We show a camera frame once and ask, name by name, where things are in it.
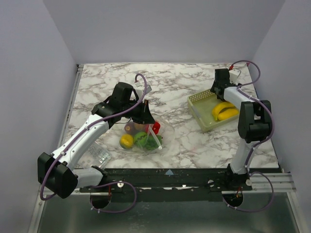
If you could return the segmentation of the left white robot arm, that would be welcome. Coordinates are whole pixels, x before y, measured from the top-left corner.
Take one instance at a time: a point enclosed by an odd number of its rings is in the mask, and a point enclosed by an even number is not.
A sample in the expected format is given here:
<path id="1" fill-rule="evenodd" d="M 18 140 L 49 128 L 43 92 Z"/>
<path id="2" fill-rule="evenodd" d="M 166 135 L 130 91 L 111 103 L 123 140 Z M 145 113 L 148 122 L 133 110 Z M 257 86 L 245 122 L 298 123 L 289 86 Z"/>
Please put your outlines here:
<path id="1" fill-rule="evenodd" d="M 66 143 L 51 154 L 44 152 L 39 156 L 37 174 L 41 188 L 48 188 L 63 199 L 81 187 L 104 191 L 108 180 L 100 168 L 92 166 L 77 172 L 74 169 L 88 148 L 121 118 L 138 124 L 154 123 L 149 103 L 144 99 L 150 91 L 149 85 L 139 91 L 128 83 L 117 83 L 112 95 L 94 106 L 84 125 Z"/>

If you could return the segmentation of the green watermelon toy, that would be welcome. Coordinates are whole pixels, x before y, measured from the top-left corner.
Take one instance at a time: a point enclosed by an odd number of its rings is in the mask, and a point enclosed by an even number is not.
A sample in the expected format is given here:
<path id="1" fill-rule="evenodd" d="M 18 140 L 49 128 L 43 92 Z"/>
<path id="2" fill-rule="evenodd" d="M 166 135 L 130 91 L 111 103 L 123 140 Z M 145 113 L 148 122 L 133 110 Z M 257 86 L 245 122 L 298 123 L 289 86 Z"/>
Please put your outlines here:
<path id="1" fill-rule="evenodd" d="M 134 144 L 138 147 L 144 147 L 147 143 L 148 134 L 146 132 L 138 132 L 134 135 Z"/>

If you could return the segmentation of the green bell pepper toy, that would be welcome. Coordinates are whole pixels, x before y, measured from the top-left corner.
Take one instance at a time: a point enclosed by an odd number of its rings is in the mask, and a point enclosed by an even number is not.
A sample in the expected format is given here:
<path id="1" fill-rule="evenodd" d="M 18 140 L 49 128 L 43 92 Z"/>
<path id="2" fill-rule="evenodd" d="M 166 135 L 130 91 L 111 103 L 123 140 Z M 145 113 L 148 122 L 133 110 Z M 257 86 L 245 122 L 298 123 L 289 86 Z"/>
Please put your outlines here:
<path id="1" fill-rule="evenodd" d="M 143 148 L 146 150 L 155 150 L 158 149 L 159 145 L 155 138 L 150 134 L 147 135 L 147 141 L 145 142 Z"/>

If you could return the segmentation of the red bell pepper toy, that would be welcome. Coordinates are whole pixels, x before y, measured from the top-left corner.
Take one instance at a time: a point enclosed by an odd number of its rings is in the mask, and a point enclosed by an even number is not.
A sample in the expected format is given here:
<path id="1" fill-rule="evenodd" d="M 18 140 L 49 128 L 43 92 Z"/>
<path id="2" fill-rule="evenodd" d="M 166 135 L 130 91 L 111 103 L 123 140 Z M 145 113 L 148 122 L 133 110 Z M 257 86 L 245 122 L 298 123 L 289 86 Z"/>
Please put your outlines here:
<path id="1" fill-rule="evenodd" d="M 152 131 L 155 133 L 155 134 L 158 134 L 159 133 L 159 130 L 160 130 L 160 123 L 159 122 L 155 122 L 153 125 L 152 125 Z"/>

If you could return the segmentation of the yellow lemon toy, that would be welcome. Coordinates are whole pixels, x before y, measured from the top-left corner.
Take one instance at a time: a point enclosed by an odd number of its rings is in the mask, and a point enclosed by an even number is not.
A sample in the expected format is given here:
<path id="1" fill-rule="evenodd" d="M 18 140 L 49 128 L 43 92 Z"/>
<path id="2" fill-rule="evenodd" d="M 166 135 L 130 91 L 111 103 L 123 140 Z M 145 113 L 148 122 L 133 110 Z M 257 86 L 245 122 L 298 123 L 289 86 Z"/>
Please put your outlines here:
<path id="1" fill-rule="evenodd" d="M 125 149 L 131 149 L 134 145 L 134 138 L 130 134 L 123 134 L 120 138 L 120 145 Z"/>

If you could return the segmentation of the clear zip top bag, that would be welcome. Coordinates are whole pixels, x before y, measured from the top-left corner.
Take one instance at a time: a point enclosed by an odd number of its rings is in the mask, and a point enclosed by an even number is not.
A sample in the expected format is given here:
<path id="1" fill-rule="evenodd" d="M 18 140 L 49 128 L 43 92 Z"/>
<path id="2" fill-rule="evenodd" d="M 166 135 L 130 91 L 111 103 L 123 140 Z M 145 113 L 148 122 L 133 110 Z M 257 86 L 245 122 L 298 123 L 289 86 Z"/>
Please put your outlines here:
<path id="1" fill-rule="evenodd" d="M 121 148 L 145 154 L 169 150 L 175 140 L 175 129 L 161 117 L 156 117 L 153 124 L 129 120 L 119 131 Z"/>

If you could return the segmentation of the purple mangosteen toy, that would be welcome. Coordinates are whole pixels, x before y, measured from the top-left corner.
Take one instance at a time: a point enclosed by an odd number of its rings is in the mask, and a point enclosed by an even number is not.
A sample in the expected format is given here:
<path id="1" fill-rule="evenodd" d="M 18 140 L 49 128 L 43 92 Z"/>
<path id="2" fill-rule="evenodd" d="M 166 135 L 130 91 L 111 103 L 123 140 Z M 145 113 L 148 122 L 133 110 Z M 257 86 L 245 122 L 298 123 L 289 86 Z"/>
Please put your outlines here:
<path id="1" fill-rule="evenodd" d="M 124 131 L 127 133 L 127 134 L 135 134 L 136 133 L 136 128 L 135 128 L 135 125 L 133 122 L 128 122 L 125 127 L 124 127 Z"/>

